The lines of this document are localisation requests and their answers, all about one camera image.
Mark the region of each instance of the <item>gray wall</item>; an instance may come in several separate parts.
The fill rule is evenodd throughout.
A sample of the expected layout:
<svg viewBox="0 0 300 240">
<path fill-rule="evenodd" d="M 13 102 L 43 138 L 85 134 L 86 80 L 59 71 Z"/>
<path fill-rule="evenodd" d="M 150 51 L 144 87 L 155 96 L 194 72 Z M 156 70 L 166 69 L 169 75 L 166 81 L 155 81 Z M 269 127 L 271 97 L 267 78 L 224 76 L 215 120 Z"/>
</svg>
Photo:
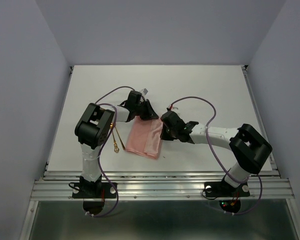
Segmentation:
<svg viewBox="0 0 300 240">
<path fill-rule="evenodd" d="M 19 238 L 69 67 L 34 0 L 0 0 L 0 240 Z"/>
<path fill-rule="evenodd" d="M 71 64 L 248 64 L 284 0 L 37 0 Z"/>
<path fill-rule="evenodd" d="M 288 0 L 248 67 L 273 154 L 300 210 L 300 0 Z"/>
</svg>

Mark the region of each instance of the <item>folded cloth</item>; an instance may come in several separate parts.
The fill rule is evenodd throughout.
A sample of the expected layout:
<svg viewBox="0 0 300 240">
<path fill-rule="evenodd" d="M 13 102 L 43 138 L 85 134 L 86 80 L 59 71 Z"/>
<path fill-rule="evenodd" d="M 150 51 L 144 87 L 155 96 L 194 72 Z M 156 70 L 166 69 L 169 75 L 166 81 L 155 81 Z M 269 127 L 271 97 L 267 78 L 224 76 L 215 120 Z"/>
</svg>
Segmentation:
<svg viewBox="0 0 300 240">
<path fill-rule="evenodd" d="M 141 120 L 136 117 L 125 150 L 146 158 L 158 159 L 162 140 L 163 123 L 160 119 Z"/>
</svg>

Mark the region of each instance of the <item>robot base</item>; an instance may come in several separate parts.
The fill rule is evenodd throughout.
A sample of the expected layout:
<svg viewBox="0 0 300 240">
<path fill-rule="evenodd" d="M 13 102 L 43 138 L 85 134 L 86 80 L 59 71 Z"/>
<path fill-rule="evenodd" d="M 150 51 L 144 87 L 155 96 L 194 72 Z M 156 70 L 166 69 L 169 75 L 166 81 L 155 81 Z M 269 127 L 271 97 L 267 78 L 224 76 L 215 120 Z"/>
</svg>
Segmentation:
<svg viewBox="0 0 300 240">
<path fill-rule="evenodd" d="M 79 182 L 72 182 L 75 188 L 80 188 Z M 118 184 L 113 182 L 113 185 L 117 188 Z M 72 198 L 73 199 L 101 199 L 102 192 L 104 190 L 104 198 L 105 199 L 115 199 L 117 197 L 116 192 L 114 189 L 111 189 L 112 186 L 108 182 L 101 182 L 101 186 L 99 190 L 95 191 L 94 193 L 87 193 L 85 191 L 72 191 Z"/>
<path fill-rule="evenodd" d="M 228 198 L 228 197 L 235 197 L 239 192 L 239 196 L 241 197 L 249 197 L 249 187 L 248 184 L 245 182 L 240 184 L 237 188 L 228 188 L 225 187 L 223 182 L 220 181 L 208 181 L 204 183 L 205 189 L 205 196 L 207 198 Z"/>
</svg>

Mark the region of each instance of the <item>glass panel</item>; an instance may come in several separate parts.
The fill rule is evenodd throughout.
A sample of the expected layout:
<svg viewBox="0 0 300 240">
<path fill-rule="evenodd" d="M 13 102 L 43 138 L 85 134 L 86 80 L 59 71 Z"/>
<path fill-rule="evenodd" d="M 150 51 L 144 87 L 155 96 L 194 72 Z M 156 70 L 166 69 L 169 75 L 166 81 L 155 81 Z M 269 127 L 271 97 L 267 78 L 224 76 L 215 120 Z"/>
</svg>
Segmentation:
<svg viewBox="0 0 300 240">
<path fill-rule="evenodd" d="M 255 201 L 242 201 L 246 210 Z M 114 204 L 106 203 L 106 211 Z M 273 240 L 298 239 L 287 203 L 262 200 L 252 212 L 229 216 L 207 201 L 120 202 L 107 217 L 85 216 L 80 201 L 43 201 L 31 240 Z M 210 206 L 220 208 L 218 201 Z"/>
</svg>

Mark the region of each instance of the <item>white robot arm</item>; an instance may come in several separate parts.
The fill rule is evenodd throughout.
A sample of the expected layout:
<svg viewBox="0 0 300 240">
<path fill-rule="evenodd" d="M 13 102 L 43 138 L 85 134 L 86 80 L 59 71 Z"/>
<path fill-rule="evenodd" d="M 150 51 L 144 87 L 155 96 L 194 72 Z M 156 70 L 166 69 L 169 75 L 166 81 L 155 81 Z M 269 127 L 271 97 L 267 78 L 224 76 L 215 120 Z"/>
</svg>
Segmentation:
<svg viewBox="0 0 300 240">
<path fill-rule="evenodd" d="M 115 107 L 116 122 L 129 122 L 135 116 L 145 121 L 158 119 L 159 116 L 153 110 L 150 101 L 145 99 L 147 92 L 146 89 L 130 91 L 127 100 Z M 102 173 L 98 154 L 115 117 L 114 109 L 103 105 L 90 103 L 74 131 L 82 150 L 82 173 L 79 183 L 75 184 L 75 189 L 85 193 L 86 198 L 97 198 L 100 195 Z"/>
<path fill-rule="evenodd" d="M 180 140 L 191 144 L 208 144 L 233 152 L 237 163 L 223 180 L 211 189 L 212 197 L 229 197 L 250 174 L 259 174 L 272 152 L 272 146 L 249 124 L 239 128 L 206 127 L 196 121 L 185 123 L 176 112 L 169 110 L 162 115 L 161 139 Z"/>
</svg>

